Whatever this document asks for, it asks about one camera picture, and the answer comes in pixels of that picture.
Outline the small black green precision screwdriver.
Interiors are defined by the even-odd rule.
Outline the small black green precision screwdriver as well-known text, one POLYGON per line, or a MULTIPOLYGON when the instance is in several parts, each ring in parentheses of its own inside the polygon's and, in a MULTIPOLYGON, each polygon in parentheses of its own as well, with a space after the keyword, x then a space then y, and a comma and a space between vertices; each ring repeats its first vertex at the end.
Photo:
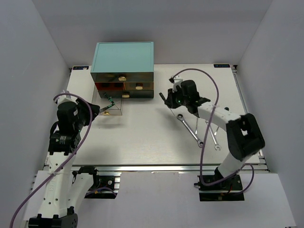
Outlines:
POLYGON ((110 97, 107 93, 104 93, 104 96, 111 102, 111 106, 115 105, 115 102, 113 101, 112 97, 110 97))

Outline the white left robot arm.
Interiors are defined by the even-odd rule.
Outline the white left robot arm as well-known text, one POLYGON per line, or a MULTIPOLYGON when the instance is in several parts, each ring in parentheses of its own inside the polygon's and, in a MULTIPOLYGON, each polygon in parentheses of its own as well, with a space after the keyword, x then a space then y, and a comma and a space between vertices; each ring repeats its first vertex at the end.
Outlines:
POLYGON ((49 137, 49 169, 45 193, 38 214, 28 221, 30 228, 75 228, 77 210, 87 192, 100 185, 94 166, 73 171, 77 150, 85 137, 83 127, 90 128, 100 107, 83 99, 57 99, 57 119, 49 137))

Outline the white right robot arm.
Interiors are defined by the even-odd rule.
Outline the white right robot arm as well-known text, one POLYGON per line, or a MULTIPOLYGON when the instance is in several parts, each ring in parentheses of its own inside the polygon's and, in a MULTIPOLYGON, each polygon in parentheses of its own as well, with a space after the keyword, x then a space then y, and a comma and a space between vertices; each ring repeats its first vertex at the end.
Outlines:
POLYGON ((184 106, 190 114, 207 122, 207 132, 212 124, 226 132, 229 153, 215 169, 211 183, 219 189, 226 189, 246 161, 265 146, 256 118, 250 113, 233 113, 201 97, 193 80, 170 79, 170 82, 173 87, 168 89, 167 97, 162 97, 167 107, 177 109, 184 106))

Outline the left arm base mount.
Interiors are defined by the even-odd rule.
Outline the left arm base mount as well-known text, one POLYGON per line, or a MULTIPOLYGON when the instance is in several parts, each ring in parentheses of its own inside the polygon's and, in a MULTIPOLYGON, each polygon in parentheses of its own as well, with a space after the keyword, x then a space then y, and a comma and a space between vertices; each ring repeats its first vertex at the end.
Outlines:
POLYGON ((118 188, 115 187, 115 176, 100 175, 94 166, 82 166, 77 174, 88 174, 93 180, 92 186, 85 194, 85 199, 115 199, 118 188))

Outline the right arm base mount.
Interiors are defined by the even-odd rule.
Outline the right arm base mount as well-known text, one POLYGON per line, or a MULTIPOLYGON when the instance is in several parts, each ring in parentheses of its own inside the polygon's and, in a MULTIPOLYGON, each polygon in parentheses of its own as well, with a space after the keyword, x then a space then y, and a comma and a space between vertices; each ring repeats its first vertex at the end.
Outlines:
POLYGON ((243 190, 239 175, 212 186, 203 185, 200 181, 200 176, 198 176, 198 182, 193 185, 199 190, 199 200, 202 202, 245 200, 244 193, 239 193, 243 190))

